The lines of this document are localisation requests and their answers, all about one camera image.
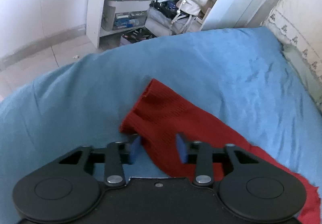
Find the red knit sweater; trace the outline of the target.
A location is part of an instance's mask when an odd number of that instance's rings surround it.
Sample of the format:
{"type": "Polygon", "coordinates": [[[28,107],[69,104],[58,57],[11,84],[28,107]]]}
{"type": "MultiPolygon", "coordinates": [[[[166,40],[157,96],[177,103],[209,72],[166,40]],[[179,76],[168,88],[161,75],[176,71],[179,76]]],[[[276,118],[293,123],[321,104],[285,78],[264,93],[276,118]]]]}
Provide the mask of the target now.
{"type": "Polygon", "coordinates": [[[171,177],[212,188],[224,208],[253,223],[320,223],[321,200],[309,181],[251,145],[214,115],[153,79],[120,125],[138,134],[171,177]]]}

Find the blue bed sheet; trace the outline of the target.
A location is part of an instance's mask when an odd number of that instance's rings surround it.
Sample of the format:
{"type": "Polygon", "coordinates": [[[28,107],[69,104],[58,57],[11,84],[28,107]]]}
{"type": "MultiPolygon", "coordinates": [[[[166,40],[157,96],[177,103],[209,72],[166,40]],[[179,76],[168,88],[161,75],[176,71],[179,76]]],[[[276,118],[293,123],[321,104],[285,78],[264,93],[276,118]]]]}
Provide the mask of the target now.
{"type": "Polygon", "coordinates": [[[321,199],[321,113],[267,28],[164,36],[45,73],[1,102],[1,223],[16,223],[16,182],[66,152],[120,141],[156,79],[304,176],[321,199]]]}

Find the sage green pillow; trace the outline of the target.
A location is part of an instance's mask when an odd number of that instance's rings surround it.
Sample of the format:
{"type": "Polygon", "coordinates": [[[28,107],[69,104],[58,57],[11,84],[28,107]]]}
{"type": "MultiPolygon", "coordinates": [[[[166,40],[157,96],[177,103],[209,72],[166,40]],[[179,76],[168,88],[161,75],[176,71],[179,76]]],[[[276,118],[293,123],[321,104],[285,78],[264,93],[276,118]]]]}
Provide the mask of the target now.
{"type": "Polygon", "coordinates": [[[321,111],[321,81],[313,74],[310,66],[293,45],[284,45],[282,53],[296,71],[315,105],[321,111]]]}

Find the beige backpack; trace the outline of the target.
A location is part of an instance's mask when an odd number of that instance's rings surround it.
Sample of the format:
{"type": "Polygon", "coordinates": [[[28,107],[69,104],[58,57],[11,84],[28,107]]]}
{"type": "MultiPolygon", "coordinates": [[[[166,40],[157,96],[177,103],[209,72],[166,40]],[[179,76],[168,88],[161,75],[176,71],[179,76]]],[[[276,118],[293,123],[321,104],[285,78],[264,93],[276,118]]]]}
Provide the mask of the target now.
{"type": "Polygon", "coordinates": [[[170,30],[180,19],[188,18],[177,32],[177,34],[182,34],[187,32],[194,23],[204,24],[213,7],[213,0],[180,0],[176,6],[177,14],[171,21],[170,30]]]}

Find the white plastic drawer unit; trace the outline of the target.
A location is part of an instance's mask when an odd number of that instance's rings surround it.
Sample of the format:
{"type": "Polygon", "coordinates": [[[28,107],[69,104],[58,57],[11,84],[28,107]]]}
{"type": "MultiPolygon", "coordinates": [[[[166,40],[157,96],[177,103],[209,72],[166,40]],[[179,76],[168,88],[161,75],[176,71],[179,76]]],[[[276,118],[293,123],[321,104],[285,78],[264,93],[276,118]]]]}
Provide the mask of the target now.
{"type": "Polygon", "coordinates": [[[153,0],[104,0],[101,27],[117,31],[143,26],[153,0]]]}

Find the beige embroidered headboard cover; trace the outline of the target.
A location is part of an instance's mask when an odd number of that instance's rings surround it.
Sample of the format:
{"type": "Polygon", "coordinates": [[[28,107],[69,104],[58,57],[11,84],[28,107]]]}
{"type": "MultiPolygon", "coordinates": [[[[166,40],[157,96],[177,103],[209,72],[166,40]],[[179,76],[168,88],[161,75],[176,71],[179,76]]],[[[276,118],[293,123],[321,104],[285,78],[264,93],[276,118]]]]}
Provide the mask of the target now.
{"type": "Polygon", "coordinates": [[[313,74],[321,79],[321,17],[301,0],[279,0],[261,26],[284,45],[294,46],[313,74]]]}

